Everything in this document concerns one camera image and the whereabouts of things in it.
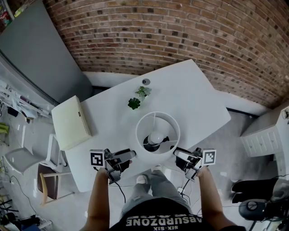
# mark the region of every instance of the wooden chair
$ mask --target wooden chair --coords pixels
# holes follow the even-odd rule
[[[38,165],[38,190],[43,193],[43,201],[41,206],[44,206],[52,201],[57,201],[61,198],[67,197],[74,192],[58,197],[58,191],[60,185],[58,185],[58,179],[60,176],[71,174],[71,172],[57,173],[49,167],[46,167],[42,164]]]

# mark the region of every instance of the white lamp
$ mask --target white lamp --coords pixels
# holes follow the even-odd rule
[[[159,164],[169,159],[179,140],[180,127],[176,120],[159,111],[143,116],[130,139],[136,157],[149,164]]]

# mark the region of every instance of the gray pants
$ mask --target gray pants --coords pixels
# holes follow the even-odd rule
[[[166,178],[160,170],[154,170],[150,176],[150,184],[136,184],[132,196],[128,199],[122,208],[121,217],[123,217],[134,206],[144,201],[154,198],[168,198],[183,206],[191,213],[188,203],[181,197],[175,186]],[[148,194],[152,187],[153,196]]]

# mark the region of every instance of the white wall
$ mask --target white wall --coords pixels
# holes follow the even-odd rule
[[[132,74],[116,74],[107,72],[84,72],[84,74],[88,77],[93,86],[108,88],[114,87],[120,83],[137,77],[137,75]],[[220,100],[227,108],[247,112],[257,116],[261,116],[264,113],[270,111],[270,109],[262,106],[261,104],[254,103],[239,96],[235,96],[227,92],[220,92],[217,90],[216,92],[219,95]]]

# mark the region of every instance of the white box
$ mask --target white box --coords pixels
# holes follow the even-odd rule
[[[69,150],[91,137],[79,99],[76,96],[56,106],[51,112],[61,150]]]

